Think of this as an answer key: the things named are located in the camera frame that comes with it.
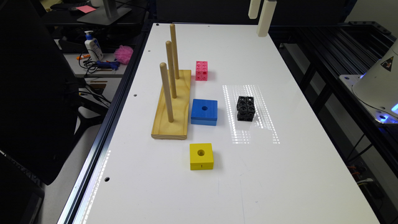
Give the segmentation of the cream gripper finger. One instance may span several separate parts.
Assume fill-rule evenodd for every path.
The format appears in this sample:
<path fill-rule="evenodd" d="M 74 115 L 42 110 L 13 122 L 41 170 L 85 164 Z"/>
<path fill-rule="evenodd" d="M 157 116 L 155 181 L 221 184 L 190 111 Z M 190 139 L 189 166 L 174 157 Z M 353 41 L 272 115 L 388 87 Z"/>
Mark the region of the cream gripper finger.
<path fill-rule="evenodd" d="M 260 3 L 261 3 L 261 0 L 250 0 L 249 10 L 248 10 L 248 16 L 250 19 L 257 18 L 259 8 L 260 8 Z"/>
<path fill-rule="evenodd" d="M 257 34 L 259 37 L 267 36 L 276 5 L 277 1 L 264 0 L 257 26 Z"/>

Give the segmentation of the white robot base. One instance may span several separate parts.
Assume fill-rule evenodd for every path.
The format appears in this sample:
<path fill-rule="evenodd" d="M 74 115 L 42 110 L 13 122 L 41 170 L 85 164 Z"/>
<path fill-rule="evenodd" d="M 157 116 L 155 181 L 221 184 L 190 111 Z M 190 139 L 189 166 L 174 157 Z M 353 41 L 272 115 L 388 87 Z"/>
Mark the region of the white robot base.
<path fill-rule="evenodd" d="M 397 42 L 363 75 L 339 79 L 381 124 L 397 124 Z"/>

